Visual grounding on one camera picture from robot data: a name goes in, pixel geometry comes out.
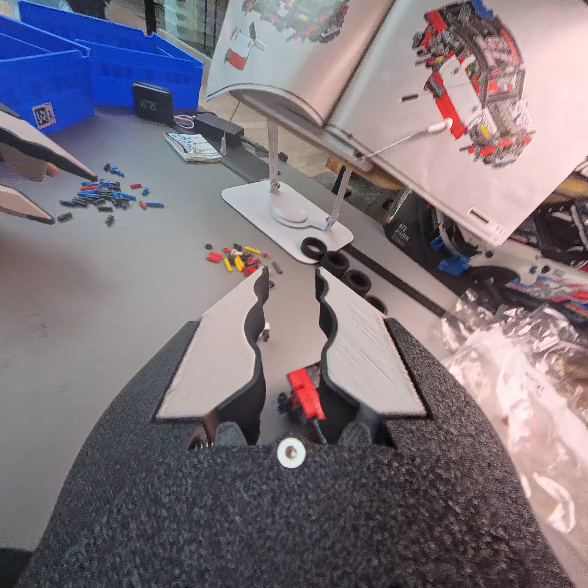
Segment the person's left hand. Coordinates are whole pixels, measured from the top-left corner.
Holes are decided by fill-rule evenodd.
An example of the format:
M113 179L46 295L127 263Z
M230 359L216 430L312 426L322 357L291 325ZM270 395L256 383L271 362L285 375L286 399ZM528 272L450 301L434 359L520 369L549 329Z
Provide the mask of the person's left hand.
M1 158L12 172L32 182L41 183L45 178L54 178L58 175L55 165L19 152L6 152L1 155Z

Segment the black power bank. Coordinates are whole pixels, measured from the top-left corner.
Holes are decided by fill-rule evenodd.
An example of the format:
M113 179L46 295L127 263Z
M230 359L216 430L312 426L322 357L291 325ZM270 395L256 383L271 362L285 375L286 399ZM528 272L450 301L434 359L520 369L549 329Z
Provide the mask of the black power bank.
M173 127L175 121L171 89L137 81L132 84L132 94L138 118Z

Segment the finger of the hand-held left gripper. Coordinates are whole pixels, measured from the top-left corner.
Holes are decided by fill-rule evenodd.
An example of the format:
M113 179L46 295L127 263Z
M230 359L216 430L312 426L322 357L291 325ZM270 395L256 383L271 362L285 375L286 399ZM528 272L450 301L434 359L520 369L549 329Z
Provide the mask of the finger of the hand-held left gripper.
M1 110L1 144L85 180L98 179L90 168L10 109Z
M1 185L1 213L42 224L55 224L55 217L43 210L21 191Z

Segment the blue brick assembly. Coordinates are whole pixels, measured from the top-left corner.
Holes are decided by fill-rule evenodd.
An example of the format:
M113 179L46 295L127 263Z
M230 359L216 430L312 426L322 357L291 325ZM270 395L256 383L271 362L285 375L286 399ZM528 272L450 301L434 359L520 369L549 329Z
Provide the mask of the blue brick assembly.
M432 251L437 254L439 261L437 270L451 276L459 276L469 269L469 258L463 254L450 254L441 236L430 242Z

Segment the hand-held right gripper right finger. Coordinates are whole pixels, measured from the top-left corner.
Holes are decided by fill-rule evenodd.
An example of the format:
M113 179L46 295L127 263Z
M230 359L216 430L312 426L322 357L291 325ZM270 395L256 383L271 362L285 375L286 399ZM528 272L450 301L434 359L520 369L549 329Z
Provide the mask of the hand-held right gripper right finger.
M383 313L325 268L317 268L325 385L384 419L428 412L390 334Z

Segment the white book stand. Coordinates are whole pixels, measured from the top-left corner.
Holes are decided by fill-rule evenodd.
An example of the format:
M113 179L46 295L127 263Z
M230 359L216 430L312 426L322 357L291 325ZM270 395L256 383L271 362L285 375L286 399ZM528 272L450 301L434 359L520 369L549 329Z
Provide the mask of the white book stand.
M481 196L465 195L465 187L458 185L450 189L443 198L440 193L431 194L422 186L421 180L409 178L389 165L384 159L388 151L398 151L401 145L411 145L426 138L448 134L453 123L458 122L457 114L438 115L430 122L417 123L411 133L395 141L380 151L370 152L366 141L357 139L354 134L343 129L342 123L331 122L342 108L348 108L359 117L362 127L378 121L385 131L396 130L398 122L392 122L392 106L388 103L402 104L417 95L416 90L396 86L396 97L382 88L375 90L373 84L353 87L336 86L328 82L319 86L317 82L305 84L305 78L293 82L236 82L225 84L218 93L230 93L240 103L247 105L266 118L269 140L268 179L251 181L242 187L225 189L223 200L239 212L249 222L276 242L298 261L312 263L311 257L302 252L302 241L307 237L319 238L327 246L336 250L349 245L353 240L351 231L339 222L343 203L343 193L352 172L372 184L383 187L394 183L415 192L432 204L437 210L462 225L486 245L500 246L511 234L507 221L499 212L500 200L493 201L493 212L489 204L481 207ZM326 151L330 156L341 160L346 167L343 186L337 190L331 213L327 214L308 197L278 178L277 151L278 128L285 128L307 143Z

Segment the building instruction booklet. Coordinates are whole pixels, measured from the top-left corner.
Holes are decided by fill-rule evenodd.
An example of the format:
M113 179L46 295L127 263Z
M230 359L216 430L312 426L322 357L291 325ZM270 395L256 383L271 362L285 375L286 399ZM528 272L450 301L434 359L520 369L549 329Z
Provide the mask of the building instruction booklet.
M499 246L587 155L587 1L229 1L225 93Z

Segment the partly built toy race car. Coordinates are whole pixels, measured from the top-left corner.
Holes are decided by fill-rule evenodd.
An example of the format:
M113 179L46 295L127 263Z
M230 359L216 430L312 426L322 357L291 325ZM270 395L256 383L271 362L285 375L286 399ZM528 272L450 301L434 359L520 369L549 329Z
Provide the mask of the partly built toy race car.
M320 402L320 373L320 362L288 373L290 390L278 395L277 412L281 416L287 415L291 422L304 426L311 442L327 445L322 430L326 415Z

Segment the black power adapter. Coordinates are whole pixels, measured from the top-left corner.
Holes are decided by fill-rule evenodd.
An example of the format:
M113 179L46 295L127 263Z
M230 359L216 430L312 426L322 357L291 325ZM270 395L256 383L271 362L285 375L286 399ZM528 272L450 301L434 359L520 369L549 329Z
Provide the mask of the black power adapter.
M218 117L211 112L198 113L194 117L194 132L209 141L221 142L225 137L227 146L238 146L245 138L243 127Z

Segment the clear plastic bags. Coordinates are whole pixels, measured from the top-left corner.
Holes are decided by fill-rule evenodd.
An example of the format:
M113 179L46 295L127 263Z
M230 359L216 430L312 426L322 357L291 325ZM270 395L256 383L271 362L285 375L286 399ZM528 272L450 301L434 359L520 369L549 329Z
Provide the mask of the clear plastic bags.
M436 336L570 580L587 587L587 330L546 303L495 305L467 290Z

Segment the grey desk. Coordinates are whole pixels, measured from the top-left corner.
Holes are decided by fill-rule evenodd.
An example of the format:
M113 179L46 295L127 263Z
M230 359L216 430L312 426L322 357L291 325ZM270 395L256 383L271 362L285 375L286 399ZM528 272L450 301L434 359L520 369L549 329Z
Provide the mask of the grey desk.
M267 394L320 358L315 270L221 198L241 179L189 166L162 129L102 111L55 139L119 165L162 210L1 217L1 548L19 587L573 587L483 412L432 357L437 313L376 275L429 415L392 447L319 446L287 469L275 400L260 445L189 450L155 423L198 319L242 283L205 244L261 246L284 274L264 304Z

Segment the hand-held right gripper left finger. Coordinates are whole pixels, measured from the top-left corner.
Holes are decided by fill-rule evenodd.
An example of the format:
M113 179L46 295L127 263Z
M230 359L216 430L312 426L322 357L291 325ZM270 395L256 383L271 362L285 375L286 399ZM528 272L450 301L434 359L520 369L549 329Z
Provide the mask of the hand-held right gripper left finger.
M256 418L266 398L258 339L265 326L269 270L258 269L202 314L156 409L157 420L202 420L234 402Z

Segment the black toy set box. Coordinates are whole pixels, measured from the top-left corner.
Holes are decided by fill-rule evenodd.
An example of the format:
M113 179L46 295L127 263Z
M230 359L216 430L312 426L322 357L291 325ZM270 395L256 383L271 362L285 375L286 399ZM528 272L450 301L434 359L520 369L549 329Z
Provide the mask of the black toy set box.
M431 264L439 252L433 242L440 238L436 208L411 189L397 195L384 221L387 239L423 265Z

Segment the pile of red yellow bricks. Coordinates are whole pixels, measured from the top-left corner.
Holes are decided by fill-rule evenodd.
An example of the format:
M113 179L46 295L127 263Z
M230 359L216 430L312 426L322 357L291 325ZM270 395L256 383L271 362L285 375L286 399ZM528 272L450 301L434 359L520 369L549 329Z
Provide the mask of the pile of red yellow bricks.
M283 275L283 268L270 253L264 249L234 243L232 246L215 247L212 243L203 246L207 262L224 268L229 274L235 274L243 279L260 273L263 269L269 271L269 288L275 287L275 278Z

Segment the pile of blue black pins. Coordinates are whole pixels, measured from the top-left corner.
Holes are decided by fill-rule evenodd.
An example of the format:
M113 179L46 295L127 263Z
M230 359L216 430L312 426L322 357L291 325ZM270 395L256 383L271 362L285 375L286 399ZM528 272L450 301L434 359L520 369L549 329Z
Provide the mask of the pile of blue black pins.
M131 212L163 211L166 204L155 198L149 185L127 177L120 166L106 163L97 180L81 181L75 189L56 200L60 224L72 222L78 213L92 213L106 228L113 228L121 215Z

